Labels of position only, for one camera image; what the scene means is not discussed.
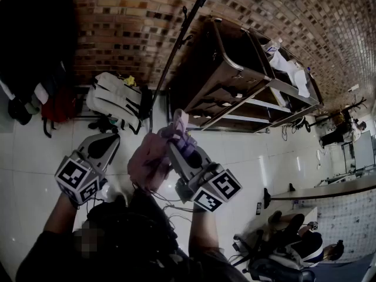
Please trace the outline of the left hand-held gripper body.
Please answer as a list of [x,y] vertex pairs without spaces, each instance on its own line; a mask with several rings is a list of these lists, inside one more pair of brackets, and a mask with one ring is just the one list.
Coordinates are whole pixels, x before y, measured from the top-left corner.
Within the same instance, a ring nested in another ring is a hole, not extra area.
[[120,146],[117,133],[100,133],[87,137],[59,165],[55,180],[78,206],[86,203],[107,182],[106,169]]

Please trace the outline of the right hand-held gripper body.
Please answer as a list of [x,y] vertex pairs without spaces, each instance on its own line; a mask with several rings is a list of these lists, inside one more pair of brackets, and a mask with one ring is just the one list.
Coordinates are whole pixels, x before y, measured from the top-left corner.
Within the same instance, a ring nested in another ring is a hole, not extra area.
[[170,142],[167,155],[179,175],[175,191],[183,203],[193,202],[213,213],[242,190],[232,172],[212,161],[199,146],[183,148]]

